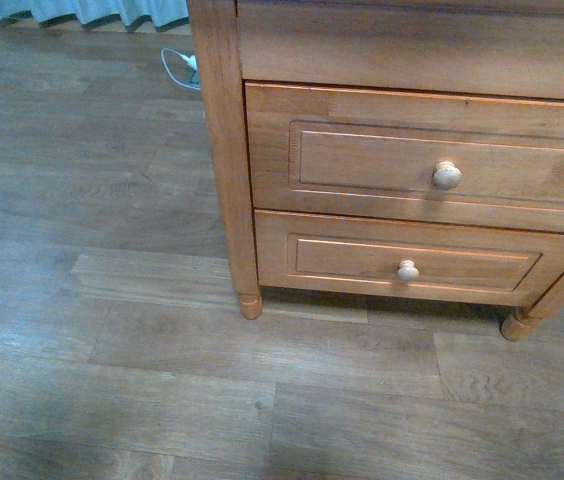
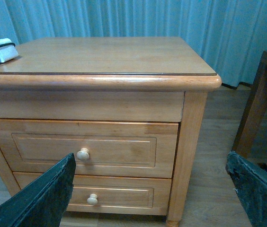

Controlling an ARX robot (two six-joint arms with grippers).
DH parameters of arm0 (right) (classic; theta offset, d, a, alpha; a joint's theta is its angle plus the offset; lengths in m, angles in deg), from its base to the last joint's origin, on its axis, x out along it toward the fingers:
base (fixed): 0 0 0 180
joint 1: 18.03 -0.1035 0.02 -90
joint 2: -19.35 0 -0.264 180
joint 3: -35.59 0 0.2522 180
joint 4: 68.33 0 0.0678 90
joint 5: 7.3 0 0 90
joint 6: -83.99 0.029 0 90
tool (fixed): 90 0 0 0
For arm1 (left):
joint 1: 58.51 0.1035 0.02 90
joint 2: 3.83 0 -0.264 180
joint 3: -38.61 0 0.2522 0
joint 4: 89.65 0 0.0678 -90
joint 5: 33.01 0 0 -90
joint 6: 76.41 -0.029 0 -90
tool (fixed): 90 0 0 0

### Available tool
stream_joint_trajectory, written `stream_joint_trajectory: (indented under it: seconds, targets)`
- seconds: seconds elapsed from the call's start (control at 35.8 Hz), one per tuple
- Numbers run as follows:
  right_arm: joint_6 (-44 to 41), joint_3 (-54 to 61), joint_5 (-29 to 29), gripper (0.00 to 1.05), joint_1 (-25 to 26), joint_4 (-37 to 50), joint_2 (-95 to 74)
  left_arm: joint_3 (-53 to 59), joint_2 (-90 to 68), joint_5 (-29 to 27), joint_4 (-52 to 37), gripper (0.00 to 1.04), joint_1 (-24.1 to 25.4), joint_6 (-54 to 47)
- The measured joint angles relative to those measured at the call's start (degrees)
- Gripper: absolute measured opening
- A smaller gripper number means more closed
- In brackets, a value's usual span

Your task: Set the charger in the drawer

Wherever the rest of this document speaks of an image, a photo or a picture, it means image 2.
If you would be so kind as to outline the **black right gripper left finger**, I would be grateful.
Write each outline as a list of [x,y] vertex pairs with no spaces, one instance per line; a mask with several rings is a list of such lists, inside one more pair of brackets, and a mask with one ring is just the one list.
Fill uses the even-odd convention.
[[76,163],[70,153],[0,205],[0,227],[58,227],[73,192]]

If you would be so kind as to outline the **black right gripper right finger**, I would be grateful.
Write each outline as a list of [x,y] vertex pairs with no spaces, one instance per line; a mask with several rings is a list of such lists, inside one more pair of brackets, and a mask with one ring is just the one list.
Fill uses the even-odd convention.
[[251,225],[267,227],[267,172],[234,151],[227,156],[226,171]]

